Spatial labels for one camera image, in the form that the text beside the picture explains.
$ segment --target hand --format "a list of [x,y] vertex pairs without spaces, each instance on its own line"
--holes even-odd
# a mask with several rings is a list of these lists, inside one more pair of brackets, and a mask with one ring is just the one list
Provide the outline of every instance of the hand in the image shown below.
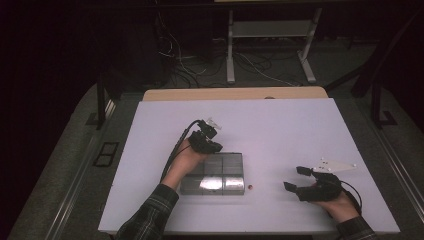
[[352,218],[358,217],[359,213],[349,197],[341,192],[340,195],[331,201],[327,202],[312,202],[323,207],[338,223],[345,222]]
[[181,143],[177,153],[168,173],[161,182],[174,190],[177,189],[181,179],[208,156],[207,154],[195,152],[190,147],[190,143],[187,139]]

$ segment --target gray carpet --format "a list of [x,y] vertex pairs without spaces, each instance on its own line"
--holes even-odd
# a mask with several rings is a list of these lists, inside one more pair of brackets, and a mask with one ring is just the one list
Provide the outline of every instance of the gray carpet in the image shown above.
[[[277,48],[259,50],[251,44],[239,43],[235,48],[237,53],[243,54],[252,62],[261,62],[257,68],[269,68],[264,73],[282,81],[306,82],[296,50],[301,43],[294,40],[278,42]],[[324,86],[343,76],[350,70],[361,65],[372,53],[374,46],[354,46],[346,49],[345,40],[322,41],[314,43],[309,55],[309,62],[317,78],[317,84]],[[243,63],[244,57],[238,55],[235,64],[236,83],[226,84],[225,55],[223,44],[217,42],[217,51],[213,63],[203,63],[195,58],[184,59],[186,68],[195,72],[202,72],[196,81],[201,86],[209,87],[265,87],[287,86],[286,84],[254,73],[253,68]],[[184,76],[181,67],[178,73]],[[196,87],[196,82],[187,82],[185,78],[173,75],[164,88]],[[382,147],[376,132],[369,122],[369,96],[363,99],[353,99],[350,88],[354,81],[329,92],[329,96],[336,99],[337,106],[355,140],[357,147],[367,164],[377,186],[392,211],[401,233],[385,235],[382,239],[422,239],[424,225],[397,180],[387,154]],[[382,130],[393,149],[401,158],[411,177],[420,189],[424,189],[424,138],[423,134],[413,124],[405,112],[399,107],[390,93],[384,91],[382,97],[383,110],[390,111],[398,122],[397,126],[385,126]],[[142,94],[134,90],[126,93],[115,104],[115,110],[100,131],[94,126],[85,125],[91,113],[96,112],[95,87],[90,89],[75,110],[68,127],[52,154],[42,177],[37,183],[33,194],[25,206],[16,223],[10,239],[109,239],[109,236],[97,231],[104,204],[107,200],[115,171],[119,164],[119,157],[125,145],[132,117]],[[87,149],[90,141],[96,145]],[[95,156],[104,142],[119,142],[118,151],[110,167],[92,166]],[[74,204],[69,206],[68,215],[64,215],[65,222],[57,234],[48,234],[50,225],[60,209],[60,204],[67,197],[69,186],[78,174],[81,166],[86,166],[84,178],[79,183],[81,188],[74,192]],[[333,239],[337,235],[314,236],[314,239]]]

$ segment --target table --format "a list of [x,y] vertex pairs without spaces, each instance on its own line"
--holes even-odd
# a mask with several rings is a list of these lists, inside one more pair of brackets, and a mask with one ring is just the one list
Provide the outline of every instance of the table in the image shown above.
[[[224,100],[209,100],[211,93],[221,90],[222,95],[215,97]],[[260,99],[269,96],[286,99]],[[295,168],[313,167],[321,157],[356,164],[356,170],[337,176],[361,193],[364,217],[377,233],[399,232],[334,100],[319,87],[146,92],[134,117],[100,231],[116,233],[137,211],[158,183],[182,131],[193,120],[209,116],[223,127],[214,138],[223,144],[223,151],[243,153],[245,183],[253,189],[246,189],[244,196],[180,195],[166,234],[335,231],[325,212],[300,202],[283,186],[284,181],[312,184],[313,179],[298,175]]]

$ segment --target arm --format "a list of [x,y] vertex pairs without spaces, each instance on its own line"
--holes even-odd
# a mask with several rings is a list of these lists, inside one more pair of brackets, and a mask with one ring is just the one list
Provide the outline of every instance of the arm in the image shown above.
[[184,140],[180,146],[180,153],[174,159],[165,178],[140,209],[121,226],[116,239],[161,239],[166,222],[178,201],[178,194],[175,192],[178,184],[206,157],[206,154],[195,152],[188,141]]
[[336,220],[337,229],[343,239],[372,240],[378,239],[377,235],[356,211],[349,197],[342,192],[338,198],[328,202],[314,202],[323,207]]

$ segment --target white tabletop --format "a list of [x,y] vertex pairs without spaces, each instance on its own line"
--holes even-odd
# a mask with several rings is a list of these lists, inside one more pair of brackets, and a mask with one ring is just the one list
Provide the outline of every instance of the white tabletop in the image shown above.
[[314,179],[298,175],[296,167],[317,166],[322,157],[356,164],[357,169],[336,175],[360,192],[363,215],[377,233],[399,232],[333,99],[140,102],[100,231],[115,233],[139,209],[181,133],[192,121],[208,117],[222,126],[214,138],[222,151],[243,153],[245,184],[253,189],[246,188],[244,196],[180,195],[166,232],[333,232],[335,224],[323,210],[300,202],[283,185],[311,185]]

